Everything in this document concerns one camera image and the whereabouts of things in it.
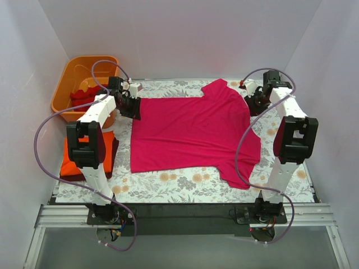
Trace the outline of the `magenta t shirt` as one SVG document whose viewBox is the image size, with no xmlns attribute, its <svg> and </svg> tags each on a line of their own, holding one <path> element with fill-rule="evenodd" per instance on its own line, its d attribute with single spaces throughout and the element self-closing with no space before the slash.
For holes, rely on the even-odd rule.
<svg viewBox="0 0 359 269">
<path fill-rule="evenodd" d="M 132 123 L 131 172 L 212 166 L 231 187 L 249 189 L 261 140 L 250 131 L 239 143 L 250 125 L 248 106 L 222 79 L 201 91 L 201 97 L 141 100 L 141 119 Z"/>
</svg>

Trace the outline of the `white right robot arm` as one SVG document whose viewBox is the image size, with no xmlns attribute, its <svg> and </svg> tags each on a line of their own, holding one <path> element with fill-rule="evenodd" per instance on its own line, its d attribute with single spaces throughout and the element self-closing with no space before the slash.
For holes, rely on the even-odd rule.
<svg viewBox="0 0 359 269">
<path fill-rule="evenodd" d="M 264 71 L 262 86 L 248 76 L 240 82 L 240 88 L 247 92 L 245 102 L 251 116 L 258 117 L 275 108 L 281 118 L 273 142 L 273 169 L 250 210 L 250 214 L 263 223 L 285 216 L 283 193 L 293 173 L 312 155 L 319 126 L 318 120 L 309 117 L 298 105 L 293 80 L 285 81 L 281 74 L 277 69 Z"/>
</svg>

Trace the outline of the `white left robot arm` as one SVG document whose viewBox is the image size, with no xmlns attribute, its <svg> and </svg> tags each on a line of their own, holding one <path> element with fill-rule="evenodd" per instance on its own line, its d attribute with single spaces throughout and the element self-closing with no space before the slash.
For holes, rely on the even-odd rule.
<svg viewBox="0 0 359 269">
<path fill-rule="evenodd" d="M 67 152 L 84 176 L 95 197 L 89 208 L 95 217 L 107 224 L 114 224 L 119 219 L 119 210 L 109 200 L 113 192 L 108 185 L 104 161 L 106 153 L 110 156 L 114 150 L 107 151 L 102 128 L 114 110 L 119 110 L 124 117 L 141 119 L 138 97 L 142 84 L 126 82 L 122 78 L 112 76 L 108 85 L 95 95 L 95 103 L 90 105 L 85 114 L 75 122 L 67 124 Z"/>
</svg>

